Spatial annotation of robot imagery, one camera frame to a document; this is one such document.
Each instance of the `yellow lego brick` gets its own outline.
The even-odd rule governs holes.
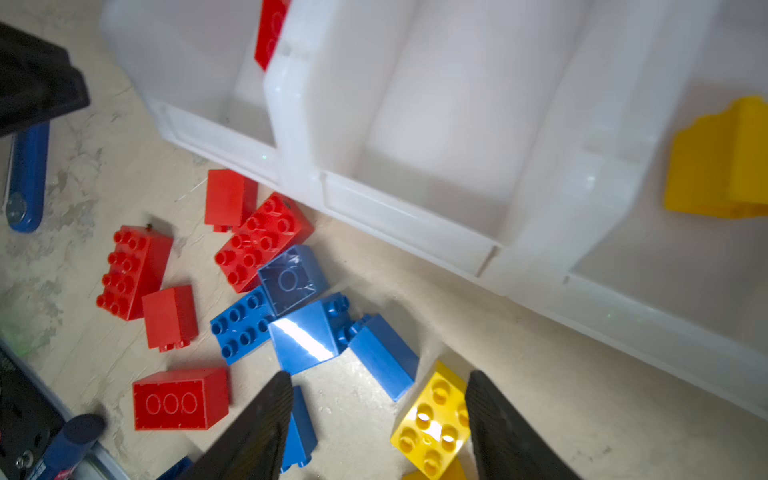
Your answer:
[[[402,480],[429,480],[429,477],[419,470],[416,470],[415,472],[404,476]],[[458,461],[458,458],[455,458],[453,462],[451,462],[451,465],[448,465],[448,468],[445,469],[445,473],[442,474],[440,480],[467,480],[467,475],[464,473],[464,469],[462,468],[462,464]]]
[[[440,478],[469,439],[467,384],[441,362],[400,425],[392,444],[426,478]]]
[[[747,97],[679,132],[664,206],[722,218],[768,215],[767,128],[768,105]]]

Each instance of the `red 2x4 brick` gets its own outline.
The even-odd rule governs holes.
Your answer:
[[[296,202],[274,193],[251,215],[214,260],[236,292],[259,286],[259,268],[314,232]]]
[[[192,286],[175,286],[145,295],[144,323],[149,348],[167,352],[183,348],[197,336],[197,314]]]
[[[229,411],[225,369],[159,372],[134,382],[136,430],[208,430]]]
[[[123,320],[141,318],[141,297],[160,289],[174,239],[150,228],[125,225],[113,239],[114,252],[107,257],[109,273],[101,278],[104,292],[96,305]]]

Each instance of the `metal bolt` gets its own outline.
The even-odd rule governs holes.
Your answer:
[[[8,223],[11,225],[21,223],[26,214],[27,202],[19,192],[14,192],[8,198],[8,203],[5,205],[5,216],[8,218]]]
[[[34,460],[35,457],[33,456],[32,452],[27,450],[26,452],[22,453],[22,456],[16,459],[16,468],[19,470],[22,470],[23,468],[30,468]]]

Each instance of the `lego duplo brick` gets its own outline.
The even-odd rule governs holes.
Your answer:
[[[248,292],[259,285],[259,268],[304,242],[314,231],[296,202],[274,193],[237,229],[214,260],[236,292]]]
[[[109,273],[96,305],[123,320],[144,316],[141,297],[160,290],[173,239],[151,228],[123,226],[114,234]]]
[[[159,372],[133,388],[136,430],[207,430],[229,413],[225,369]]]
[[[221,356],[232,365],[270,338],[269,324],[276,319],[262,287],[235,302],[210,321],[210,331],[221,347]]]
[[[149,348],[161,352],[188,346],[197,336],[192,286],[175,286],[145,295],[144,323]]]
[[[312,450],[317,446],[315,429],[312,426],[310,412],[306,408],[304,395],[299,386],[293,387],[293,411],[290,414],[286,449],[283,453],[283,467],[281,473],[285,473],[291,465],[306,467],[312,460]]]
[[[413,386],[419,358],[379,315],[365,315],[352,328],[349,348],[393,401]]]
[[[264,71],[269,66],[280,40],[280,31],[283,29],[289,4],[290,0],[264,0],[261,5],[261,21],[253,58]]]
[[[349,345],[349,300],[334,293],[270,323],[280,368],[291,375],[339,356]]]
[[[735,101],[677,133],[667,171],[664,206],[721,218],[768,215],[768,104]]]
[[[312,249],[296,245],[259,269],[266,297],[282,316],[328,290],[328,280]]]
[[[440,478],[470,436],[467,384],[437,362],[390,439],[427,478]]]
[[[232,170],[209,170],[205,224],[214,232],[239,228],[256,211],[259,184]]]
[[[429,480],[429,477],[416,470],[402,477],[402,480]],[[440,480],[467,480],[467,475],[464,473],[464,468],[458,458],[454,458],[451,465],[448,465]]]

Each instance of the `blue bottle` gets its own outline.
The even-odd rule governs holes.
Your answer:
[[[66,480],[101,436],[104,419],[90,413],[64,424],[27,480]]]

